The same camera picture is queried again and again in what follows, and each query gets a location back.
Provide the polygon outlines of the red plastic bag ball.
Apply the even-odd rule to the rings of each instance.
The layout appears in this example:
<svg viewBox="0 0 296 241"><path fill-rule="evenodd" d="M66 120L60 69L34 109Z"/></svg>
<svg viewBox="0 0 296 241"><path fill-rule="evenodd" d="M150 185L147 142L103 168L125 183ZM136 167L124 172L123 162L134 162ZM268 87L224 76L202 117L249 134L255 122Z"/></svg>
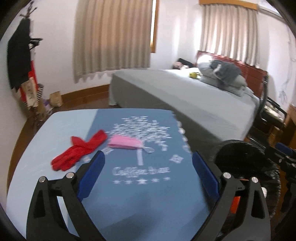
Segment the red plastic bag ball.
<svg viewBox="0 0 296 241"><path fill-rule="evenodd" d="M235 195L230 206L230 214L236 214L241 205L246 199L246 188L249 183L248 179L241 178L235 190Z"/></svg>

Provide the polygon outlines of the wooden desk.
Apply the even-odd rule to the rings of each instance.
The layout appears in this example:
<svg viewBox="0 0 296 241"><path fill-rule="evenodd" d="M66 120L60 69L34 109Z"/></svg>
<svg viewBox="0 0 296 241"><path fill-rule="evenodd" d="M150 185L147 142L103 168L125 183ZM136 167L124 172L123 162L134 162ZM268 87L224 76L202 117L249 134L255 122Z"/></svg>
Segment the wooden desk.
<svg viewBox="0 0 296 241"><path fill-rule="evenodd" d="M283 134L281 136L280 141L295 150L296 146L296 127L295 127L295 106L290 104L288 107L287 118L285 120L285 129L283 130Z"/></svg>

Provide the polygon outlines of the black chair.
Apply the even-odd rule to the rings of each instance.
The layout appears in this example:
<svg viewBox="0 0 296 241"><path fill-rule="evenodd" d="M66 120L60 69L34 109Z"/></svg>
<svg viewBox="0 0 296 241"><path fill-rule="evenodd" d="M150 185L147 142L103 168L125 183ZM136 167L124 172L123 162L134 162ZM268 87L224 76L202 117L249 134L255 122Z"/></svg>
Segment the black chair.
<svg viewBox="0 0 296 241"><path fill-rule="evenodd" d="M249 142L262 150L270 145L273 133L283 132L287 117L287 112L268 96L268 81L268 76L264 76L258 112L247 135Z"/></svg>

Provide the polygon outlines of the red glove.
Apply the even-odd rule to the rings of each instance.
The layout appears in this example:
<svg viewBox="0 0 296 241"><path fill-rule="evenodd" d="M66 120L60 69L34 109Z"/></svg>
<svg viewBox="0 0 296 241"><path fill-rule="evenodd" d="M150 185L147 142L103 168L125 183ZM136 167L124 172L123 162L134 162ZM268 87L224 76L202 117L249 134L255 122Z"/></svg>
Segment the red glove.
<svg viewBox="0 0 296 241"><path fill-rule="evenodd" d="M55 157L51 161L54 171L67 171L72 168L83 156L94 152L101 144L107 140L107 134L104 130L99 130L88 142L80 137L72 136L72 146L65 152Z"/></svg>

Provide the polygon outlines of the grey bed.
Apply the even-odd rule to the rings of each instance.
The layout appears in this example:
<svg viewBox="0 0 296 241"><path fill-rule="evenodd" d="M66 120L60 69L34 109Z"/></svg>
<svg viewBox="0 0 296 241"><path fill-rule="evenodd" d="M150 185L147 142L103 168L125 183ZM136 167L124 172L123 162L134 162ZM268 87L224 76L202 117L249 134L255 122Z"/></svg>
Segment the grey bed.
<svg viewBox="0 0 296 241"><path fill-rule="evenodd" d="M173 111L191 150L207 156L223 141L245 139L259 98L249 88L236 96L189 78L180 70L131 69L113 73L109 104Z"/></svg>

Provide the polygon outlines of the blue coffee tree tablecloth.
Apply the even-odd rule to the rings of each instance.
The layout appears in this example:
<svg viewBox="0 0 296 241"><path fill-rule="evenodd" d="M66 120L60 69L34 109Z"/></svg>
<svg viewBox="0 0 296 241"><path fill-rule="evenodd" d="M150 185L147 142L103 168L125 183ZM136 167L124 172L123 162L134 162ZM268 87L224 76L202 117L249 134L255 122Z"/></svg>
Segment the blue coffee tree tablecloth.
<svg viewBox="0 0 296 241"><path fill-rule="evenodd" d="M53 114L27 146L10 183L6 213L26 233L29 205L38 179L64 177L51 161L71 146L72 136L89 140L104 130L109 137L138 138L144 150L102 144L105 165L83 205L107 240L191 240L210 212L185 141L181 123L169 110L85 109Z"/></svg>

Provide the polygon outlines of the dark grey folded clothing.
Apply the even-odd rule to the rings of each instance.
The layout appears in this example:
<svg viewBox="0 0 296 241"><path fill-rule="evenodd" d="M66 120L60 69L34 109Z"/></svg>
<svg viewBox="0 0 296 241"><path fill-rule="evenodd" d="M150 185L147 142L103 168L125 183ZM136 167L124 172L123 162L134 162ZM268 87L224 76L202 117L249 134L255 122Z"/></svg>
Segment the dark grey folded clothing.
<svg viewBox="0 0 296 241"><path fill-rule="evenodd" d="M242 71L234 63L213 60L210 63L213 74L224 84L232 84L242 74Z"/></svg>

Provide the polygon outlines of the brown paper bag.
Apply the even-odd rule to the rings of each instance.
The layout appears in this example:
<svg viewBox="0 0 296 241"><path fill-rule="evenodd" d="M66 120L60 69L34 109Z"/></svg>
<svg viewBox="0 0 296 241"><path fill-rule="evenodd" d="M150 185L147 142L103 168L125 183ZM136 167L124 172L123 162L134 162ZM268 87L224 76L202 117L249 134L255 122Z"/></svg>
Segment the brown paper bag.
<svg viewBox="0 0 296 241"><path fill-rule="evenodd" d="M63 105L63 99L61 96L60 91L56 91L50 94L49 96L49 101L51 106L53 106L54 108L59 108Z"/></svg>

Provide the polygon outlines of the yellow plush toy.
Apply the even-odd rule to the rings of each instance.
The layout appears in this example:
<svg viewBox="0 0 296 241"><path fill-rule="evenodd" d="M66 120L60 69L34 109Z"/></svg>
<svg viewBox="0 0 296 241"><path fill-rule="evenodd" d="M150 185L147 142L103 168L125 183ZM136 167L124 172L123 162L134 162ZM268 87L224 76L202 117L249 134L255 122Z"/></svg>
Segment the yellow plush toy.
<svg viewBox="0 0 296 241"><path fill-rule="evenodd" d="M200 79L201 78L201 74L198 72L191 72L189 73L189 77L192 79Z"/></svg>

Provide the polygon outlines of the beige right curtain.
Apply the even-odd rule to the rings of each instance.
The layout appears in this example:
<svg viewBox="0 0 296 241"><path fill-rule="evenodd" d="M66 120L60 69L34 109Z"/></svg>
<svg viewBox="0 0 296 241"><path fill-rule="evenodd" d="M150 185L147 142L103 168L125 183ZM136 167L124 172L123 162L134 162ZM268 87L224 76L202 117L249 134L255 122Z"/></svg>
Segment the beige right curtain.
<svg viewBox="0 0 296 241"><path fill-rule="evenodd" d="M257 10L232 4L203 5L200 50L258 68Z"/></svg>

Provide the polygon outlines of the beige curtain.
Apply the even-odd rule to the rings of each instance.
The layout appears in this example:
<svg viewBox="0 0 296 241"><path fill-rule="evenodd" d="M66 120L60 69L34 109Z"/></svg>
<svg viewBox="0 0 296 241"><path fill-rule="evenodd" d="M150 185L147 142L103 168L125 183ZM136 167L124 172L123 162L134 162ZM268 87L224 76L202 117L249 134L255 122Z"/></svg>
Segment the beige curtain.
<svg viewBox="0 0 296 241"><path fill-rule="evenodd" d="M79 1L73 74L149 68L153 1Z"/></svg>
<svg viewBox="0 0 296 241"><path fill-rule="evenodd" d="M200 50L258 68L257 10L232 4L203 5Z"/></svg>

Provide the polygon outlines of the red hanging bag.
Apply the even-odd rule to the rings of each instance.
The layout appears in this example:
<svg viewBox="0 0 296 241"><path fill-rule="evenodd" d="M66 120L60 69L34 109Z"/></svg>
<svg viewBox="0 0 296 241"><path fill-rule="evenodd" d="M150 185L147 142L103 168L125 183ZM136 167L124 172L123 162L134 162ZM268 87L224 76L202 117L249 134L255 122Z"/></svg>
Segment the red hanging bag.
<svg viewBox="0 0 296 241"><path fill-rule="evenodd" d="M37 92L39 90L36 78L34 61L30 62L30 70L28 71L28 79L21 84L20 93L22 102L26 102L29 106L36 106L38 102Z"/></svg>

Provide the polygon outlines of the black hanging coat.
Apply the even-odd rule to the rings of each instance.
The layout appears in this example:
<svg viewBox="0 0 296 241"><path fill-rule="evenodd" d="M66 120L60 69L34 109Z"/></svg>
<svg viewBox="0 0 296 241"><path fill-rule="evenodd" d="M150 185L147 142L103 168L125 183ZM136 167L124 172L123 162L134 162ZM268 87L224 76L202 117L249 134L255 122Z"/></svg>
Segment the black hanging coat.
<svg viewBox="0 0 296 241"><path fill-rule="evenodd" d="M11 89L16 91L28 79L31 53L25 42L22 24L20 23L8 41L7 67Z"/></svg>

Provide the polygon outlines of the wooden coat rack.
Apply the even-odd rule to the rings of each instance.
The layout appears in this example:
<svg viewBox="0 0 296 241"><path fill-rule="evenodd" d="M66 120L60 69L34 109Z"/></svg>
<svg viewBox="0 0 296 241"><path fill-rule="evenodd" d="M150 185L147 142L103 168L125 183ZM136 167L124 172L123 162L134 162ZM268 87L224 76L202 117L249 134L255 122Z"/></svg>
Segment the wooden coat rack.
<svg viewBox="0 0 296 241"><path fill-rule="evenodd" d="M23 28L23 34L25 37L25 42L28 45L29 50L32 50L39 46L40 42L43 41L43 38L32 38L31 37L31 15L37 9L37 7L33 7L34 1L30 1L29 6L27 8L26 14L20 14L22 17L21 24Z"/></svg>

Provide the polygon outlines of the beige left curtain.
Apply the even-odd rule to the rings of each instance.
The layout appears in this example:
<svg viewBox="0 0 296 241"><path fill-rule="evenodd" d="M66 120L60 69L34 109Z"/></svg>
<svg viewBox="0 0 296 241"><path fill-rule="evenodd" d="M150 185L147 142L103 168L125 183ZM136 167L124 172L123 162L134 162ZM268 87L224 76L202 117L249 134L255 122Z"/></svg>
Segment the beige left curtain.
<svg viewBox="0 0 296 241"><path fill-rule="evenodd" d="M153 1L79 1L73 74L149 68Z"/></svg>

